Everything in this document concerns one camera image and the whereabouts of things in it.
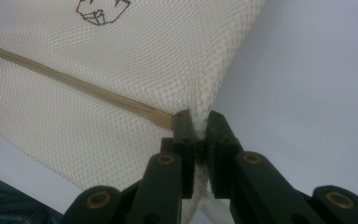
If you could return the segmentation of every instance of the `black metal arm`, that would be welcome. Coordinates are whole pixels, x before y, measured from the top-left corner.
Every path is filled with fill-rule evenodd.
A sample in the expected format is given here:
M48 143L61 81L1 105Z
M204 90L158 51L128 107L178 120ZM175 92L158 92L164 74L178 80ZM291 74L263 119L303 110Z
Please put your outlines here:
M206 161L213 194L230 199L237 224L358 224L358 196L334 186L319 187L312 197L293 189L267 158L243 151L223 115L211 112L206 135L197 142L188 111L176 114L173 138L162 139L142 180L121 192L84 191L62 224L180 223L181 201L193 192L196 161Z

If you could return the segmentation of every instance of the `white mesh fabric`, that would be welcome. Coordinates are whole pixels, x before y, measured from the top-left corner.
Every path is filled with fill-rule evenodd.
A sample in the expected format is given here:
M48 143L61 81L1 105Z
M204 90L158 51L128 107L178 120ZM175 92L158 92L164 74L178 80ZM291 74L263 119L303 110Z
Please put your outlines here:
M223 75L263 2L0 0L0 49L166 112L190 108L202 138ZM101 8L105 25L85 20ZM171 135L1 59L0 134L82 189L126 188ZM204 168L196 177L198 199ZM186 202L185 216L197 201Z

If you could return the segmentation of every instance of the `beige zipper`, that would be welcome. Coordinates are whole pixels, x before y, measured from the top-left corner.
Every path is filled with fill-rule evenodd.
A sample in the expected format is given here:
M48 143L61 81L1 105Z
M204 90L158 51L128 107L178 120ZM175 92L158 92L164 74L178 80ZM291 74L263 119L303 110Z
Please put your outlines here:
M138 116L145 119L149 119L154 124L165 129L172 129L173 115L164 111L158 110L153 106L146 105L130 98L117 95L110 91L104 90L95 85L89 84L88 82L82 81L76 77L69 76L67 74L58 72L51 69L41 63L34 62L32 60L21 57L17 54L8 52L0 49L0 58L5 59L9 62L16 63L22 67L30 69L36 73L44 75L46 77L53 78L66 85L69 85L77 90L83 91L87 94L93 95L101 100L106 101L109 104L118 106L122 109L128 110Z

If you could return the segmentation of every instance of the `white backdrop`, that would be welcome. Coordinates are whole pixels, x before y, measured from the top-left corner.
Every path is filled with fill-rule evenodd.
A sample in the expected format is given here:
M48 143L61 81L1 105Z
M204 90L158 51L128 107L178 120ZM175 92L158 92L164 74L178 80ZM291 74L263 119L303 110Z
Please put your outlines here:
M266 1L214 110L296 189L358 194L358 1Z

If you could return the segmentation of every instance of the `printed logo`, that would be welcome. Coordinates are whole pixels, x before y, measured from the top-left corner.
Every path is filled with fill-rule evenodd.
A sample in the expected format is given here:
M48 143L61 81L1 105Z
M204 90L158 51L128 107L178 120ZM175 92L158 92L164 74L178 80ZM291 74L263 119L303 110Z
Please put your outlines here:
M80 0L76 12L94 25L113 23L130 6L130 0Z

